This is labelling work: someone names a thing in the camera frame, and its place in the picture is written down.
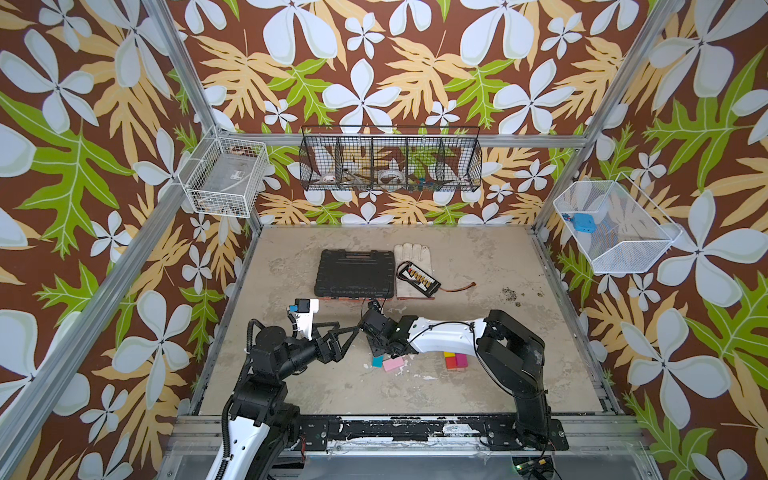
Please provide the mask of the magenta block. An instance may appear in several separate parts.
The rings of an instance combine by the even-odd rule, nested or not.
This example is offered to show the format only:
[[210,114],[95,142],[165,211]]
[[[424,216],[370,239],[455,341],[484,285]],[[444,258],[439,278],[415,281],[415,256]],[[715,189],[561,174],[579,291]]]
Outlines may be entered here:
[[457,353],[455,355],[455,363],[457,369],[465,369],[468,367],[468,358],[465,354]]

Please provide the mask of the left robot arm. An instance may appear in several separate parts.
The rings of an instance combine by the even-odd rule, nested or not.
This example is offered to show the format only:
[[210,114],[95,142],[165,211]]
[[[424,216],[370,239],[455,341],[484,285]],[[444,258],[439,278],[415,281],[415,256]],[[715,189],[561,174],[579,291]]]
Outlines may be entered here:
[[289,336],[280,326],[252,319],[246,360],[221,412],[221,447],[209,479],[266,479],[288,447],[300,441],[300,408],[286,401],[286,379],[319,361],[341,361],[359,333],[356,326],[321,324],[310,339]]

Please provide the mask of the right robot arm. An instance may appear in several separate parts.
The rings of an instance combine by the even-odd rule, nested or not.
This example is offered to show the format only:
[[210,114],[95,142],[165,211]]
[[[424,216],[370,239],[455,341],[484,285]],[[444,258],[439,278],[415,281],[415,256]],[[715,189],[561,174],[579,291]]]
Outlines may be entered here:
[[489,449],[569,449],[562,423],[552,417],[546,398],[545,342],[506,312],[493,309],[483,318],[468,321],[416,316],[395,321],[370,304],[359,328],[391,358],[430,352],[475,357],[515,403],[514,420],[494,425],[485,434]]

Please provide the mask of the pink block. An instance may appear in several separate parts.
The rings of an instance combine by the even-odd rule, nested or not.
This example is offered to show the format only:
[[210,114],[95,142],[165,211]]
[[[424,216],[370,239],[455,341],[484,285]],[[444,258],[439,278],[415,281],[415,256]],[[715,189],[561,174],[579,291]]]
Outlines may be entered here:
[[405,365],[404,357],[390,358],[382,363],[382,368],[385,372],[397,370]]

